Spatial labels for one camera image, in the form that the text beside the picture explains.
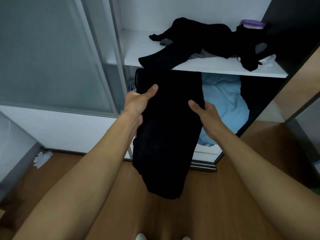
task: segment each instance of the blue fabric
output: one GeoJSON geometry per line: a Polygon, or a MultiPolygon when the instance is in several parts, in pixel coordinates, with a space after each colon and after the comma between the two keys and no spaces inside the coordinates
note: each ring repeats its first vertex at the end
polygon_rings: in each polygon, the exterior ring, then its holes
{"type": "MultiPolygon", "coordinates": [[[[222,122],[233,132],[247,122],[249,109],[240,95],[241,81],[238,75],[202,73],[202,91],[204,100],[214,104],[222,122]]],[[[202,128],[198,144],[213,146],[217,144],[202,128]]]]}

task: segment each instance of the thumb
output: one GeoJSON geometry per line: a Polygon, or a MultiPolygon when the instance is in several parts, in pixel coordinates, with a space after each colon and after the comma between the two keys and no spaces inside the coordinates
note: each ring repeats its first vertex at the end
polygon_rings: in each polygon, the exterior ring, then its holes
{"type": "Polygon", "coordinates": [[[193,112],[201,116],[205,110],[200,108],[200,106],[193,100],[188,101],[189,107],[192,109],[193,112]]]}
{"type": "Polygon", "coordinates": [[[158,88],[158,85],[154,84],[151,88],[149,88],[149,90],[146,93],[143,94],[143,96],[145,96],[147,100],[149,100],[150,98],[156,95],[158,88]]]}

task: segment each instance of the purple and white object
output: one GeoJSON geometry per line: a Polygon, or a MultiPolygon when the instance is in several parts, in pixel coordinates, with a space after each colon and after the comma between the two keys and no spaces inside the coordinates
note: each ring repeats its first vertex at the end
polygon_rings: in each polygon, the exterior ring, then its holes
{"type": "Polygon", "coordinates": [[[245,28],[263,29],[266,24],[256,20],[243,19],[240,25],[243,24],[245,28]]]}

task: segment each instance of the human arm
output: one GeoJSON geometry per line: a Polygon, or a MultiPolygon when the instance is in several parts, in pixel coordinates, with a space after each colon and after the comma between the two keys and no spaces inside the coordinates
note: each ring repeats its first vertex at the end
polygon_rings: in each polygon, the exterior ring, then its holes
{"type": "Polygon", "coordinates": [[[157,90],[154,85],[145,94],[127,94],[123,113],[97,145],[46,193],[14,240],[85,239],[142,123],[141,113],[157,90]]]}
{"type": "Polygon", "coordinates": [[[230,158],[256,203],[288,239],[320,239],[320,196],[262,158],[221,121],[214,105],[189,101],[207,135],[230,158]]]}

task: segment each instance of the brown floor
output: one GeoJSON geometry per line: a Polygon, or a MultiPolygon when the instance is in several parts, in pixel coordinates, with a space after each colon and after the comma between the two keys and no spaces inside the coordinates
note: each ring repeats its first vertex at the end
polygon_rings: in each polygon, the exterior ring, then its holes
{"type": "MultiPolygon", "coordinates": [[[[256,121],[242,139],[284,172],[309,183],[301,166],[303,153],[283,124],[256,121]]],[[[40,169],[30,168],[12,191],[0,225],[18,229],[50,187],[80,159],[54,153],[40,169]]],[[[131,163],[123,162],[87,239],[134,240],[139,232],[151,240],[282,239],[230,160],[223,157],[217,167],[218,173],[190,170],[180,199],[173,201],[149,193],[131,163]]]]}

